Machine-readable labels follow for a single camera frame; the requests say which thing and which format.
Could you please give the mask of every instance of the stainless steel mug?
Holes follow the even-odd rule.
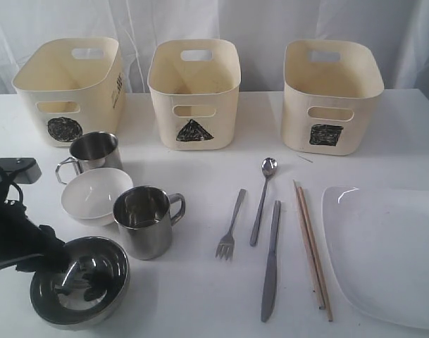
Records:
[[[170,205],[181,202],[170,216]],[[172,244],[172,225],[186,212],[183,195],[168,196],[154,187],[135,187],[120,195],[113,207],[123,247],[132,256],[148,260],[164,254]]]
[[[55,173],[58,182],[63,182],[59,175],[62,165],[72,163],[76,175],[96,168],[123,169],[118,151],[118,139],[109,132],[90,132],[78,137],[70,145],[71,157],[60,162]]]

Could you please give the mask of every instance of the bin handle hole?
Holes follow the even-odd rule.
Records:
[[[104,51],[101,48],[75,48],[72,56],[77,60],[99,60],[104,57]]]
[[[180,57],[183,61],[211,61],[213,52],[209,49],[188,49],[182,51]]]
[[[354,111],[346,108],[310,107],[308,115],[319,120],[347,122],[354,118]]]
[[[175,106],[173,113],[179,118],[212,118],[216,114],[216,107],[208,104]]]
[[[339,62],[341,54],[336,51],[309,51],[310,62]]]
[[[79,113],[81,107],[74,101],[37,102],[37,109],[45,114]]]

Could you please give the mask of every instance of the white table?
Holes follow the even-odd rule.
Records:
[[[133,258],[131,285],[111,318],[81,332],[58,331],[34,312],[32,275],[0,272],[0,337],[429,337],[429,332],[360,314],[341,294],[323,238],[321,196],[331,185],[429,190],[429,102],[415,89],[387,90],[359,150],[345,157],[301,154],[278,137],[282,93],[240,94],[233,143],[219,151],[171,151],[158,136],[148,94],[129,94],[120,123],[120,152],[136,185],[152,184],[187,199],[187,214],[174,228],[162,257]],[[70,240],[99,235],[118,240],[116,226],[84,227],[61,209],[63,186],[54,168],[68,149],[44,144],[16,95],[0,95],[0,157],[35,157],[43,175],[24,185],[27,214]],[[249,246],[264,179],[261,161],[278,160],[270,181],[258,246]],[[328,323],[316,306],[301,238],[292,179],[306,189],[335,316]],[[235,228],[235,259],[214,258],[240,188],[246,199]],[[261,292],[272,207],[282,201],[275,310],[260,321]]]

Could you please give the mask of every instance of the wooden chopstick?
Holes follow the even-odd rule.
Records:
[[[306,222],[305,222],[304,212],[301,206],[299,192],[297,191],[296,182],[294,180],[293,182],[294,182],[294,191],[296,193],[296,198],[297,198],[297,209],[299,210],[300,230],[301,230],[302,237],[304,238],[306,257],[308,258],[311,279],[313,281],[313,290],[314,290],[314,293],[316,294],[316,298],[318,299],[319,308],[321,310],[324,310],[325,303],[324,303],[324,298],[321,291],[321,286],[319,284],[319,276],[316,271],[316,267],[314,265],[313,249],[311,248],[311,244],[308,238],[308,230],[306,229]]]
[[[325,309],[327,311],[327,318],[328,318],[329,322],[332,322],[333,321],[333,314],[332,314],[332,308],[330,306],[330,298],[328,297],[327,285],[325,283],[325,278],[324,278],[324,274],[323,274],[322,266],[321,266],[321,260],[319,258],[319,252],[318,252],[318,248],[316,246],[316,240],[314,238],[313,228],[311,226],[311,220],[310,220],[310,215],[308,212],[308,207],[306,205],[304,190],[301,187],[298,187],[297,191],[299,192],[299,199],[301,201],[301,207],[302,207],[302,211],[304,213],[306,229],[308,230],[308,238],[309,238],[309,241],[311,243],[311,249],[312,249],[313,258],[314,258],[314,265],[316,267],[316,271],[317,271],[318,276],[319,276],[319,284],[321,286],[322,296],[323,296],[323,300],[325,303]]]

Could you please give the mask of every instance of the spoon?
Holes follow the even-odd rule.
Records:
[[[266,197],[268,182],[272,178],[272,176],[274,176],[275,171],[277,171],[277,161],[274,160],[273,158],[268,157],[263,161],[263,164],[261,165],[261,170],[263,171],[263,175],[266,181],[264,182],[263,192],[261,193],[261,200],[259,202],[258,213],[256,213],[254,228],[251,231],[251,236],[250,236],[251,246],[256,246],[256,242],[258,241],[258,232],[259,232],[259,226],[261,224],[261,215],[263,214],[264,198]]]

